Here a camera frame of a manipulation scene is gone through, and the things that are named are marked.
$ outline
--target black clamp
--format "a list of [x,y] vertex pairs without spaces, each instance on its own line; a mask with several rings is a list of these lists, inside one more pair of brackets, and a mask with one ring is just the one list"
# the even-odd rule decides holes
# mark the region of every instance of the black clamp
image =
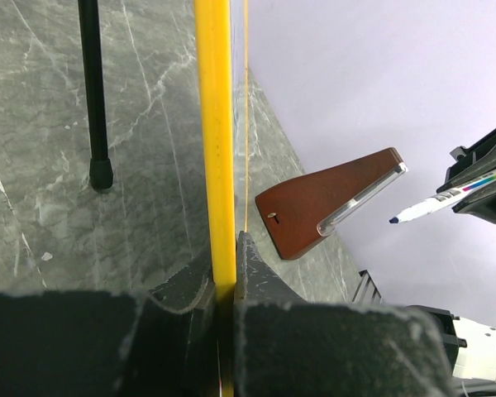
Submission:
[[[447,170],[446,182],[437,189],[438,193],[496,169],[496,129],[468,149],[457,147],[451,155],[456,163]],[[496,223],[496,181],[461,200],[453,210]]]

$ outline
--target marker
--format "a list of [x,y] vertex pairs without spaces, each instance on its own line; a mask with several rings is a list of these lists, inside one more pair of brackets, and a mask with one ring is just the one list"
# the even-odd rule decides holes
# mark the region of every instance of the marker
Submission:
[[488,184],[492,184],[495,181],[496,170],[489,171],[486,174],[481,175],[479,178],[472,179],[466,184],[434,194],[419,204],[415,204],[412,207],[404,209],[399,215],[389,219],[389,223],[409,222],[413,219],[428,215],[429,213],[434,213],[442,208],[459,203],[466,196],[487,186]]

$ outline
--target brown holder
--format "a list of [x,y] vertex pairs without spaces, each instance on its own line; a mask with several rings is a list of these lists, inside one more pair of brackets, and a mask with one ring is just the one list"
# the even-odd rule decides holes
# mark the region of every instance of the brown holder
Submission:
[[320,221],[338,209],[352,211],[349,202],[361,194],[357,202],[366,201],[370,193],[378,193],[384,187],[380,182],[387,181],[387,176],[393,175],[400,165],[403,166],[403,160],[391,147],[286,180],[256,196],[255,204],[281,259],[298,259],[324,240],[327,236],[317,230]]

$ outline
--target marble floor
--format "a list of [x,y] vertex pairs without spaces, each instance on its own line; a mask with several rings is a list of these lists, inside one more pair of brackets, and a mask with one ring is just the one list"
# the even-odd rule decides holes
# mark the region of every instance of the marble floor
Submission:
[[[152,288],[207,244],[193,2],[99,6],[108,194],[88,185],[76,2],[0,0],[0,289]],[[249,99],[248,231],[304,298],[348,300],[359,277],[338,237],[295,262],[271,245],[253,196],[303,168],[253,81]]]

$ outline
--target keyhole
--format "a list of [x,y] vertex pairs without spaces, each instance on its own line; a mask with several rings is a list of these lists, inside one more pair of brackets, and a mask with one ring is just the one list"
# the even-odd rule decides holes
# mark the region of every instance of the keyhole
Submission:
[[274,220],[274,222],[276,222],[277,224],[279,224],[279,220],[278,220],[278,215],[277,213],[269,213],[267,216],[267,218],[271,218]]

